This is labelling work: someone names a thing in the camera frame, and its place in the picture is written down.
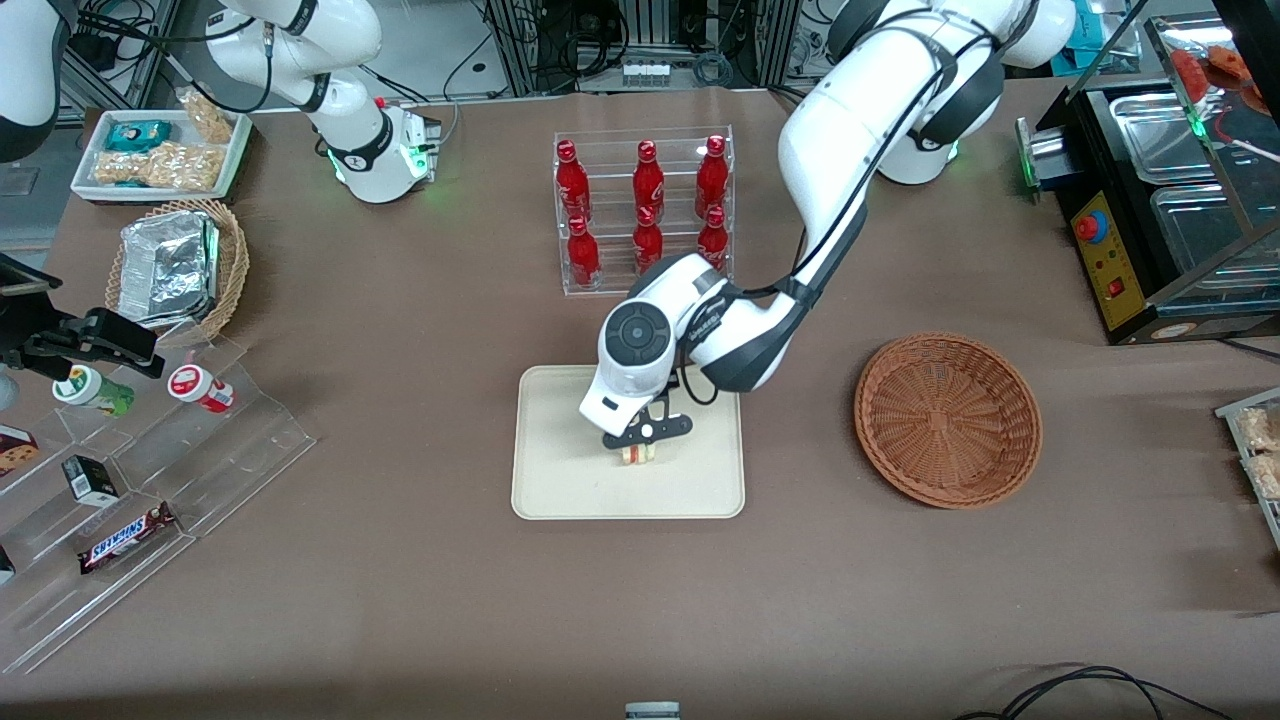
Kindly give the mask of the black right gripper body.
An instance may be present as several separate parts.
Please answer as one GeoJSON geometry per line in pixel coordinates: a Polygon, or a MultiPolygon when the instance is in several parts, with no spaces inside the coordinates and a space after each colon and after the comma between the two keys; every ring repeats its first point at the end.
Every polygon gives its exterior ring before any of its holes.
{"type": "Polygon", "coordinates": [[[60,375],[61,360],[32,355],[24,346],[33,334],[55,331],[60,313],[50,299],[1,299],[1,355],[3,361],[15,370],[29,370],[42,375],[60,375]]]}

